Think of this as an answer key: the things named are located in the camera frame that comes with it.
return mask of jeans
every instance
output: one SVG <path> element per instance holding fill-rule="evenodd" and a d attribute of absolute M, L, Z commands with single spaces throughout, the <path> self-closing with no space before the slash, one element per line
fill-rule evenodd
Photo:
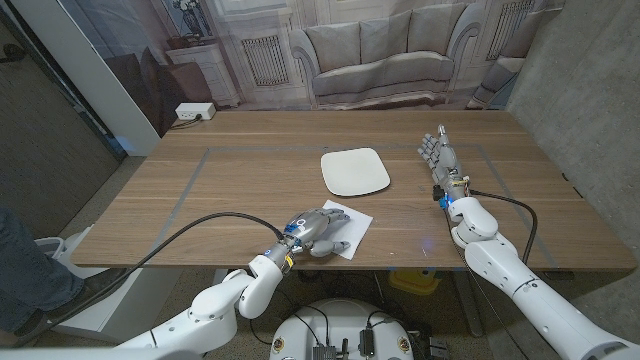
<path fill-rule="evenodd" d="M 0 207 L 0 329 L 6 332 L 19 329 L 36 309 L 68 303 L 84 285 L 33 240 L 20 219 Z"/>

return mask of radiator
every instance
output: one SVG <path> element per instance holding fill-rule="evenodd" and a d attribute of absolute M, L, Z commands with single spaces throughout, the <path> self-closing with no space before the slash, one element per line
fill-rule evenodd
<path fill-rule="evenodd" d="M 289 82 L 277 35 L 245 39 L 242 40 L 242 46 L 257 86 L 273 86 Z"/>
<path fill-rule="evenodd" d="M 502 5 L 502 13 L 500 13 L 500 19 L 498 20 L 496 33 L 493 36 L 493 42 L 489 48 L 487 60 L 495 60 L 498 58 L 500 51 L 507 45 L 513 33 L 518 30 L 520 23 L 529 11 L 531 11 L 532 6 L 533 0 L 517 1 Z"/>

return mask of white plate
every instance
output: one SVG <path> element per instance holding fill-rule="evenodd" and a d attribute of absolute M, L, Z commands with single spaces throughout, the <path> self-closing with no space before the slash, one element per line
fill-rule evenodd
<path fill-rule="evenodd" d="M 369 194 L 391 183 L 380 156 L 371 148 L 324 154 L 320 166 L 327 188 L 339 196 Z"/>

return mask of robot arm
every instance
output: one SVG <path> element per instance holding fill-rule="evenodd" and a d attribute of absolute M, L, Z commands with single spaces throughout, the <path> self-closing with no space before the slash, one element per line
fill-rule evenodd
<path fill-rule="evenodd" d="M 439 139 L 425 135 L 418 152 L 433 171 L 434 193 L 442 190 L 441 205 L 458 223 L 451 235 L 471 270 L 509 296 L 563 359 L 640 358 L 640 346 L 600 329 L 522 263 L 496 219 L 469 196 L 469 178 L 461 175 L 444 127 L 438 131 Z"/>
<path fill-rule="evenodd" d="M 349 217 L 338 209 L 311 209 L 295 216 L 264 255 L 249 263 L 253 276 L 245 270 L 228 274 L 222 283 L 198 294 L 191 307 L 171 320 L 121 344 L 119 348 L 171 348 L 198 354 L 229 342 L 238 330 L 235 306 L 240 315 L 254 319 L 269 305 L 276 286 L 293 267 L 295 254 L 309 249 L 314 256 L 325 256 L 349 243 L 317 240 L 327 226 Z"/>

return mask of white paper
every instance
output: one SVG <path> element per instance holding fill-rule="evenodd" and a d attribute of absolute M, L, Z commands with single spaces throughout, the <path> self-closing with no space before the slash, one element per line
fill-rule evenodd
<path fill-rule="evenodd" d="M 345 214 L 349 215 L 349 221 L 336 221 L 331 223 L 322 234 L 322 238 L 331 241 L 348 241 L 351 246 L 347 249 L 334 252 L 345 259 L 353 259 L 353 255 L 356 253 L 358 245 L 360 245 L 360 241 L 362 241 L 373 218 L 331 200 L 327 200 L 323 208 L 341 209 L 344 210 Z"/>

